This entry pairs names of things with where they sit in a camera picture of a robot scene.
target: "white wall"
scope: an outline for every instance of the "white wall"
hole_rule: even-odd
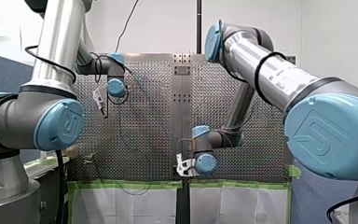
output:
[[[301,1],[204,0],[202,46],[209,27],[220,19],[227,23],[265,30],[277,51],[300,57]]]
[[[24,48],[37,45],[42,18],[23,0],[0,0],[0,56],[34,65]]]
[[[85,21],[94,51],[115,50],[134,1],[93,2]],[[140,0],[118,51],[195,52],[196,3],[196,0]],[[299,0],[204,0],[202,13],[202,45],[209,27],[222,19],[262,28],[271,35],[277,50],[300,56]],[[4,30],[11,31],[5,33],[9,35],[6,38],[0,36],[0,56],[33,64],[23,48],[37,44],[41,18],[23,0],[0,0],[0,20]]]
[[[358,0],[302,0],[301,66],[358,86]]]
[[[196,0],[141,0],[120,43],[120,52],[195,52]],[[115,50],[134,0],[100,0],[87,15],[95,51]],[[278,50],[299,56],[298,0],[204,0],[202,48],[209,27],[225,22],[266,30]]]

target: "blue cap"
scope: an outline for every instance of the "blue cap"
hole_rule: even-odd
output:
[[[310,96],[290,110],[284,133],[293,156],[312,172],[358,180],[358,97]]]
[[[107,82],[107,93],[110,96],[121,98],[126,94],[126,87],[120,79],[112,78]]]
[[[205,60],[217,61],[219,59],[220,41],[222,34],[220,33],[219,23],[209,28],[205,41]]]
[[[208,133],[210,131],[209,126],[207,125],[200,125],[193,128],[191,131],[191,135],[193,138],[200,137],[201,135]]]
[[[217,161],[214,155],[202,153],[196,158],[195,168],[199,174],[210,174],[217,167]]]
[[[73,99],[60,100],[36,124],[34,144],[43,151],[66,149],[79,137],[83,123],[80,103]]]
[[[124,65],[124,55],[121,53],[109,53],[109,57],[113,58],[116,62]]]

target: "pegboard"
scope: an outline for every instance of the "pegboard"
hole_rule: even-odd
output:
[[[94,76],[78,77],[75,90],[86,122],[77,143],[79,156],[69,169],[71,180],[173,180],[179,137],[189,137],[196,125],[224,124],[238,82],[200,55],[188,55],[186,63],[179,63],[177,55],[185,54],[126,55],[133,71],[125,74],[129,98],[123,105],[109,104],[108,119],[92,100],[98,85]],[[182,66],[186,70],[178,74]],[[251,111],[243,147],[217,149],[217,172],[202,178],[287,181],[291,158],[285,150],[282,114],[257,96]]]
[[[193,57],[192,126],[206,124],[212,129],[221,128],[239,85],[219,64]],[[287,165],[292,158],[284,142],[282,113],[264,103],[256,93],[249,110],[242,128],[243,145],[216,149],[213,153],[218,169],[213,175],[201,178],[287,181]]]

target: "green tape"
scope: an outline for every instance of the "green tape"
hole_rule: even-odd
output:
[[[68,186],[68,223],[72,223],[72,214],[73,214],[73,207],[74,207],[74,199],[76,196],[77,190],[71,189]]]
[[[290,183],[263,183],[256,181],[235,181],[235,180],[192,180],[191,188],[222,188],[238,187],[245,189],[290,189]]]
[[[180,181],[91,180],[68,182],[70,189],[179,189]]]
[[[294,165],[289,165],[289,176],[299,179],[301,177],[300,168],[298,168]]]
[[[54,164],[58,164],[57,163],[57,159],[56,158],[50,158],[50,159],[46,159],[46,160],[34,160],[34,161],[28,161],[27,163],[24,164],[25,167],[28,166],[32,166],[35,164],[40,164],[40,165],[54,165]]]
[[[286,223],[290,224],[292,215],[292,186],[287,190]]]

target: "metal pegboard wall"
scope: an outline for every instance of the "metal pegboard wall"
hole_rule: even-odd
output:
[[[193,126],[222,127],[238,85],[219,64],[193,59]],[[287,182],[291,156],[285,148],[282,113],[258,96],[250,111],[243,146],[215,150],[218,170],[202,178]]]
[[[108,119],[92,99],[94,76],[78,77],[75,89],[86,122],[79,156],[69,166],[71,180],[172,180],[172,65],[167,57],[137,60],[126,58],[133,72],[125,74],[129,98],[123,105],[110,103]]]

